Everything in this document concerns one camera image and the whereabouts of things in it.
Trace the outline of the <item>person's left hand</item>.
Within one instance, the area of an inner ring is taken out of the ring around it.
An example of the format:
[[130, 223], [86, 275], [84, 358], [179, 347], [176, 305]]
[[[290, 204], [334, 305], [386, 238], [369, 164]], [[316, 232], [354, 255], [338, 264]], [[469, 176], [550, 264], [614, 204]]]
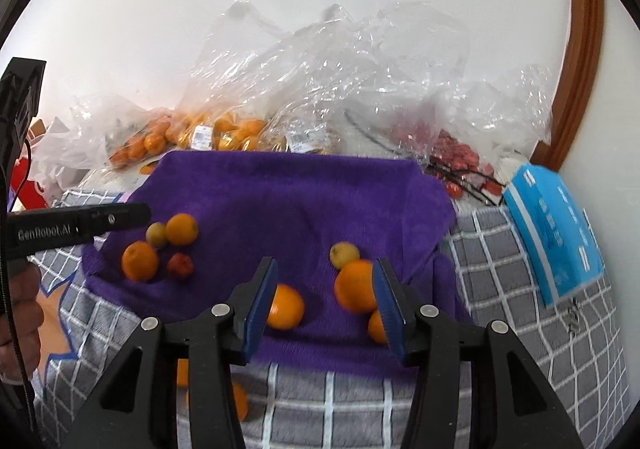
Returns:
[[[27, 264], [26, 268], [10, 281], [16, 334], [28, 377], [31, 377], [38, 367], [41, 357], [38, 329], [43, 324], [43, 311], [36, 301], [39, 283], [40, 270], [32, 264]], [[1, 380], [11, 384], [21, 382], [22, 373], [16, 359], [6, 316], [1, 318], [0, 361]]]

